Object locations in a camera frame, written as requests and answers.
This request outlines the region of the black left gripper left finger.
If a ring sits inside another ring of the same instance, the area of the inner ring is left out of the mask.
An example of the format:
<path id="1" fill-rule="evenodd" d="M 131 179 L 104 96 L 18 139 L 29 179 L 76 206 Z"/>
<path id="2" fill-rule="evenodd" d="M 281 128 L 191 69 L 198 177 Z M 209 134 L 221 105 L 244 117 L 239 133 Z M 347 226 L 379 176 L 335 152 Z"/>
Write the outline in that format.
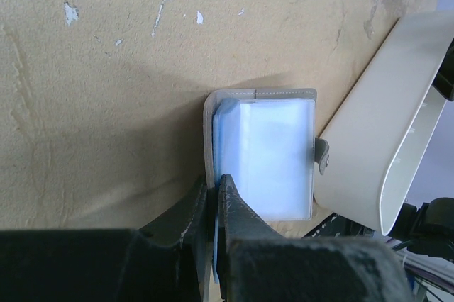
<path id="1" fill-rule="evenodd" d="M 202 301 L 204 178 L 142 228 L 1 233 L 2 301 Z"/>

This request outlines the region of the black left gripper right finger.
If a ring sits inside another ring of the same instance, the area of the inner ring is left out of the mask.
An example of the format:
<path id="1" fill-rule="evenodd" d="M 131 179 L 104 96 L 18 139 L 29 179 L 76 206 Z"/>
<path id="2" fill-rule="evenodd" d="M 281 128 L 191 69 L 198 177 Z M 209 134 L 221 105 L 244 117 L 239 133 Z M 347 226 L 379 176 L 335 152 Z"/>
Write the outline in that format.
<path id="1" fill-rule="evenodd" d="M 217 274 L 224 301 L 412 301 L 397 257 L 369 237 L 286 238 L 218 188 Z"/>

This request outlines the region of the grey card holder wallet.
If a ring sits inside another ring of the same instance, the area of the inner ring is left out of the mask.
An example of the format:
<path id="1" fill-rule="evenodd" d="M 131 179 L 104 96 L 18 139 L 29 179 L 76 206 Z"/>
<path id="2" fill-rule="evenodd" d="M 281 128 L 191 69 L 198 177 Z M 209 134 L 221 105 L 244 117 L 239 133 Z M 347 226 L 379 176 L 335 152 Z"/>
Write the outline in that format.
<path id="1" fill-rule="evenodd" d="M 230 175 L 240 197 L 264 221 L 312 216 L 314 173 L 329 145 L 315 134 L 315 89 L 221 89 L 204 103 L 207 184 Z"/>

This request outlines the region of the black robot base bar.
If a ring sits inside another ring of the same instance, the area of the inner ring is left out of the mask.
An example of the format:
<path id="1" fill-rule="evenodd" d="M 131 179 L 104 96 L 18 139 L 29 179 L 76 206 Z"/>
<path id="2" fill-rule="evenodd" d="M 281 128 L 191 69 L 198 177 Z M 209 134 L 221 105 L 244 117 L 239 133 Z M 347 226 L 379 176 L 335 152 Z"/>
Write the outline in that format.
<path id="1" fill-rule="evenodd" d="M 305 237 L 374 237 L 387 241 L 389 237 L 356 223 L 336 213 L 330 214 L 316 227 L 311 229 Z"/>

